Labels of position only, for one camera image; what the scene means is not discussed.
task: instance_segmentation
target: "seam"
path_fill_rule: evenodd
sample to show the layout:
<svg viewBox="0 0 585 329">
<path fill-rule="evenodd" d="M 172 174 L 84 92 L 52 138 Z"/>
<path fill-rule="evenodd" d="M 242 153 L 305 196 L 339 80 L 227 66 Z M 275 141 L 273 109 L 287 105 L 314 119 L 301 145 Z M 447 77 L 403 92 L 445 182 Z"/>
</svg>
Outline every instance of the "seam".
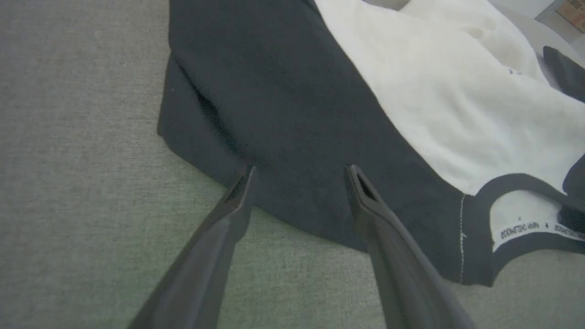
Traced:
<svg viewBox="0 0 585 329">
<path fill-rule="evenodd" d="M 465 200 L 465 193 L 463 193 L 463 197 L 461 198 L 461 207 L 459 208 L 459 248 L 461 250 L 461 271 L 459 273 L 459 283 L 463 283 L 463 265 L 465 262 L 465 257 L 463 253 L 463 201 Z"/>
</svg>

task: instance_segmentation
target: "raglan shirt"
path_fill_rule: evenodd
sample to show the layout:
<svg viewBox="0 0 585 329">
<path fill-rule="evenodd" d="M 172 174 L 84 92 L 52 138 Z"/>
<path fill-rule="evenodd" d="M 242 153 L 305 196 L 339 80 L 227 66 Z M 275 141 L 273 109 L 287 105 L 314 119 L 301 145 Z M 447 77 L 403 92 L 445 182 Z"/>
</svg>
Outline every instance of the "raglan shirt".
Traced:
<svg viewBox="0 0 585 329">
<path fill-rule="evenodd" d="M 505 263 L 536 249 L 583 252 L 585 239 L 547 233 L 530 221 L 521 229 L 531 225 L 538 233 L 516 229 L 516 238 L 494 249 L 491 206 L 518 182 L 488 180 L 466 190 L 449 179 L 456 173 L 439 175 L 436 164 L 446 155 L 431 158 L 413 147 L 417 139 L 395 124 L 407 121 L 388 114 L 387 100 L 404 90 L 386 89 L 381 99 L 360 60 L 332 33 L 338 13 L 322 14 L 310 0 L 171 0 L 171 56 L 158 127 L 171 150 L 224 185 L 242 166 L 256 165 L 260 208 L 365 251 L 343 185 L 344 165 L 355 163 L 439 272 L 455 282 L 492 285 Z M 394 47 L 386 51 L 404 50 Z M 394 69 L 384 73 L 401 70 Z M 424 82 L 421 73 L 413 72 L 412 82 Z M 550 182 L 519 177 L 583 211 Z M 529 239 L 534 236 L 544 242 Z"/>
</svg>

